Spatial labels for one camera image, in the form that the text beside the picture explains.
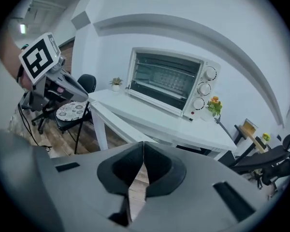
ceiling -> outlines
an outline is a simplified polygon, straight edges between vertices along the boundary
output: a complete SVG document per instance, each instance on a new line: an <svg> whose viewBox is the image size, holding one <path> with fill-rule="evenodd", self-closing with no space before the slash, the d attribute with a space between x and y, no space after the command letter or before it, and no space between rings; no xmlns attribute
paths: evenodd
<svg viewBox="0 0 290 232"><path fill-rule="evenodd" d="M33 0L24 19L10 21L9 26L13 37L18 40L40 36L47 32L73 1L75 0ZM26 25L26 34L20 33L19 24Z"/></svg>

wooden floor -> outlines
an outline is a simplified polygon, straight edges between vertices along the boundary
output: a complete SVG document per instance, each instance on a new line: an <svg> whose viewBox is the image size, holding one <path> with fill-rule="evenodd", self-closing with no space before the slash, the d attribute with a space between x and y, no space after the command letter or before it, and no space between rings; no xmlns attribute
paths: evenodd
<svg viewBox="0 0 290 232"><path fill-rule="evenodd" d="M61 131L57 128L56 122L54 120L48 119L47 122L44 123L44 133L40 135L37 131L37 126L31 125L31 120L39 113L31 112L30 110L25 110L23 113L30 124L32 134L37 143L39 145L52 146L48 152L51 158L66 157L74 154L75 141L67 131L62 134ZM69 130L74 138L77 136L78 128L79 126L75 126ZM11 119L9 131L26 138L32 145L35 145L34 140L31 138L30 134L24 127L18 111L15 112ZM105 126L105 131L109 149L126 144L125 141L118 137L107 126ZM90 122L86 121L82 126L77 153L88 154L99 150L100 148L94 127ZM145 204L145 190L148 185L149 182L147 177L147 170L143 165L129 189L130 212L132 220L136 218Z"/></svg>

curved ceiling beam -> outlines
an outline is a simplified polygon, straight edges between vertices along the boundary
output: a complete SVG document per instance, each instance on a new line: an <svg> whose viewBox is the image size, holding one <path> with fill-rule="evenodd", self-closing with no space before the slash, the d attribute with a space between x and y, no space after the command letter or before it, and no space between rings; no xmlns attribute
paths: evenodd
<svg viewBox="0 0 290 232"><path fill-rule="evenodd" d="M277 98L254 61L235 43L200 23L165 14L129 14L94 23L99 36L140 33L166 36L206 49L235 67L261 94L278 125L284 119Z"/></svg>

table leg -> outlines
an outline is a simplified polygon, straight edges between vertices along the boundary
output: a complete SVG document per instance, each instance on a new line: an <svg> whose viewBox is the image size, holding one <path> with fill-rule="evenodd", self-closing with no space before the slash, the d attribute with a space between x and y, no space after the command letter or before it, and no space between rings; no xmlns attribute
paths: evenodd
<svg viewBox="0 0 290 232"><path fill-rule="evenodd" d="M214 157L214 160L219 160L219 159L222 158L222 157L223 157L227 152L228 152L227 150L222 149L222 150L219 152L219 154L216 155L216 156Z"/></svg>
<svg viewBox="0 0 290 232"><path fill-rule="evenodd" d="M93 109L91 110L91 116L92 116L92 122L95 128L95 133L98 139L100 150L106 150L108 149L108 146L107 146L104 122Z"/></svg>

toaster oven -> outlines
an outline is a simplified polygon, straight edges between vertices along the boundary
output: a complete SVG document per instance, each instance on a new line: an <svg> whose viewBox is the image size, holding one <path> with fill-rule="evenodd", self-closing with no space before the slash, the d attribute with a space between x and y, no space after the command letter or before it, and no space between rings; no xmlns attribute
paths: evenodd
<svg viewBox="0 0 290 232"><path fill-rule="evenodd" d="M219 64L202 57L154 48L133 48L126 91L193 120L200 117L206 107L219 71Z"/></svg>

